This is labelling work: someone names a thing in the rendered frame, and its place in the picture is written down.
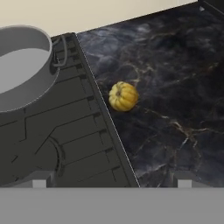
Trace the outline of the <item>dark grey stove hob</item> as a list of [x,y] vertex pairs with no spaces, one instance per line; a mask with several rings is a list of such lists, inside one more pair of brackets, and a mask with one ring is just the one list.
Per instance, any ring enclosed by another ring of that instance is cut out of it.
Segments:
[[54,171],[53,187],[136,187],[137,178],[80,43],[54,51],[67,64],[32,105],[0,113],[0,187]]

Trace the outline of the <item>yellow squash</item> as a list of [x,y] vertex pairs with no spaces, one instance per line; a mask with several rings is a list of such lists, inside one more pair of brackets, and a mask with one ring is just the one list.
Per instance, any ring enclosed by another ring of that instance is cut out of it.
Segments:
[[108,93],[110,106],[116,111],[130,111],[138,101],[137,89],[124,81],[118,81]]

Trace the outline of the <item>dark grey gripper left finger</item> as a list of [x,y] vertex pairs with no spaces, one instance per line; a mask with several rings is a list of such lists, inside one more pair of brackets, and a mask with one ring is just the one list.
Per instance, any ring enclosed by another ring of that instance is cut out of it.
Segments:
[[47,188],[55,186],[54,171],[34,171],[27,177],[9,183],[6,187],[14,188]]

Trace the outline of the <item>grey metal pot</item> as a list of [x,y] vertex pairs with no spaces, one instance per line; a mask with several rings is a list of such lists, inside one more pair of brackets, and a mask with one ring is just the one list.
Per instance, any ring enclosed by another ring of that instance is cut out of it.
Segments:
[[37,27],[0,27],[0,113],[27,107],[53,86],[67,63],[56,56],[57,44],[68,54],[63,35],[51,40]]

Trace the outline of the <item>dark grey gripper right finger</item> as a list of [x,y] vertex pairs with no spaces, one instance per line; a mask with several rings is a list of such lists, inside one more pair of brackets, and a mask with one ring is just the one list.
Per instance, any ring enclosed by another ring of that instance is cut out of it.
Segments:
[[191,171],[171,171],[171,186],[176,188],[209,188],[215,187],[211,181],[203,180]]

